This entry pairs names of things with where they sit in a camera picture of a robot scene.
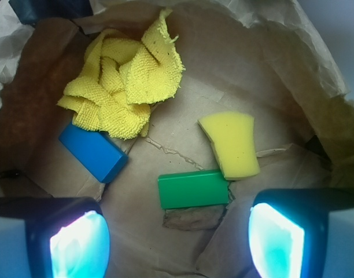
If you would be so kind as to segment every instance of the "light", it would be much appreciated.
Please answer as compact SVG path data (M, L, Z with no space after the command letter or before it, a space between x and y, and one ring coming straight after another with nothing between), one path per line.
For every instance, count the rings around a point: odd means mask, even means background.
M304 229L267 203L252 208L249 246L261 277L300 277Z
M89 211L50 239L53 277L103 277L110 236L101 214Z

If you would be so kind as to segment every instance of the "sponge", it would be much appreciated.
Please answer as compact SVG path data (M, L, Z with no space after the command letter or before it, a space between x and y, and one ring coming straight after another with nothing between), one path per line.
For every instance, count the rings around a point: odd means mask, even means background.
M252 116L227 111L203 117L198 123L211 141L225 179L240 180L260 172Z

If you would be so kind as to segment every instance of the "green block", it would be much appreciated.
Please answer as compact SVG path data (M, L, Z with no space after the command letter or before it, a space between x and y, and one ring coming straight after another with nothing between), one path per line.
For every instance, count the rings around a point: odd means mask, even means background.
M161 175L158 185L165 210L228 203L228 182L220 170Z

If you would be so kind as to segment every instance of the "blue wooden block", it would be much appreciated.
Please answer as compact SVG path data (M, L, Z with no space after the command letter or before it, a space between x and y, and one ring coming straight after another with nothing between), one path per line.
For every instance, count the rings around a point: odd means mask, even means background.
M72 123L59 140L99 182L111 182L128 161L128 156L101 133L80 129Z

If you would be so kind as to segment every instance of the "towel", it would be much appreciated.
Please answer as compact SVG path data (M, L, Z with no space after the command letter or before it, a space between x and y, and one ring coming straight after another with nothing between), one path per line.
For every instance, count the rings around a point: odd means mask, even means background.
M88 46L58 102L75 111L75 126L122 139L147 135L150 104L174 97L184 70L165 22L171 12L162 10L140 42L106 29Z

